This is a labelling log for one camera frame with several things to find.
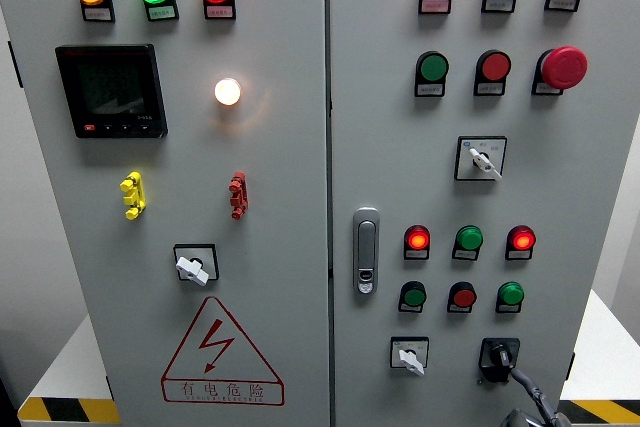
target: red push button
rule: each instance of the red push button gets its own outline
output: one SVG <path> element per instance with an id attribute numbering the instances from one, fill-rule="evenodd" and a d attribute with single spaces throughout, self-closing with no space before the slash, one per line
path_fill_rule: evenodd
<path id="1" fill-rule="evenodd" d="M 504 79 L 510 70 L 511 61 L 502 52 L 490 54 L 482 63 L 482 75 L 493 82 Z"/>
<path id="2" fill-rule="evenodd" d="M 587 56 L 571 45 L 558 47 L 542 62 L 542 80 L 554 89 L 570 89 L 580 83 L 587 73 Z"/>

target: high voltage warning triangle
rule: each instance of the high voltage warning triangle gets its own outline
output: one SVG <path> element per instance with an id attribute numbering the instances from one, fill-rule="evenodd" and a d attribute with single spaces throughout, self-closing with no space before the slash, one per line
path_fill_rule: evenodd
<path id="1" fill-rule="evenodd" d="M 207 297 L 162 376 L 167 402 L 284 405 L 284 383 L 217 297 Z"/>

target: white wall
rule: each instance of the white wall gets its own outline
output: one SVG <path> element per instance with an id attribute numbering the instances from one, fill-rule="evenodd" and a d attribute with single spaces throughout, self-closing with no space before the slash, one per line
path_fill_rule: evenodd
<path id="1" fill-rule="evenodd" d="M 0 377 L 17 408 L 87 310 L 8 39 L 0 10 Z"/>

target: red terminal connector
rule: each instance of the red terminal connector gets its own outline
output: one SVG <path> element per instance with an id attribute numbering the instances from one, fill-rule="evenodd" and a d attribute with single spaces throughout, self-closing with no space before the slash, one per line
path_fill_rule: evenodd
<path id="1" fill-rule="evenodd" d="M 231 218 L 240 220 L 249 208 L 249 198 L 247 197 L 247 182 L 244 172 L 236 172 L 229 183 L 229 192 L 231 199 L 229 203 L 233 207 Z"/>

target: yellow and black stripe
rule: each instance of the yellow and black stripe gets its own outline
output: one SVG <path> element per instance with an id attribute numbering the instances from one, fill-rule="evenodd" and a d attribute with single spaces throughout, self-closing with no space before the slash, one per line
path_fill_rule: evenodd
<path id="1" fill-rule="evenodd" d="M 561 400 L 572 424 L 640 424 L 640 400 Z"/>
<path id="2" fill-rule="evenodd" d="M 118 409 L 111 399 L 29 397 L 20 408 L 18 418 L 42 422 L 120 423 Z"/>

